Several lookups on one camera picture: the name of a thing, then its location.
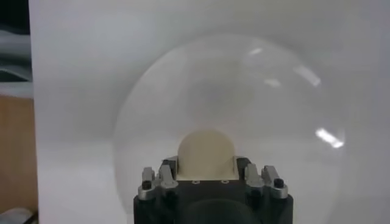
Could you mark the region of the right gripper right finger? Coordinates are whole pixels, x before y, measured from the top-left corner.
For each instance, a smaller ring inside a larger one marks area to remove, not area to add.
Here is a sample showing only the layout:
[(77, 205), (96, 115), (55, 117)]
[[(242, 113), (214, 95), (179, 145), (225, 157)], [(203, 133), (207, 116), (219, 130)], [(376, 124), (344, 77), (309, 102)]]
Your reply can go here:
[(277, 200), (288, 198), (288, 186), (274, 166), (265, 165), (261, 172), (246, 157), (236, 157), (236, 169), (240, 180), (246, 185), (246, 191), (252, 197), (271, 197)]

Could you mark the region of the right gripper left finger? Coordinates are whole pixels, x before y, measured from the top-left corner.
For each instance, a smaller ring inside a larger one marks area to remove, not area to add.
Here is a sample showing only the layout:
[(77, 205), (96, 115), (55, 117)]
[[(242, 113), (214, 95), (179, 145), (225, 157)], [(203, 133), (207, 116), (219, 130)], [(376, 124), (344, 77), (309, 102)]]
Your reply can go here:
[(142, 182), (138, 187), (139, 200), (154, 200), (165, 197), (168, 193), (176, 193), (179, 185), (176, 180), (177, 158), (166, 158), (157, 173), (151, 167), (145, 167), (142, 171)]

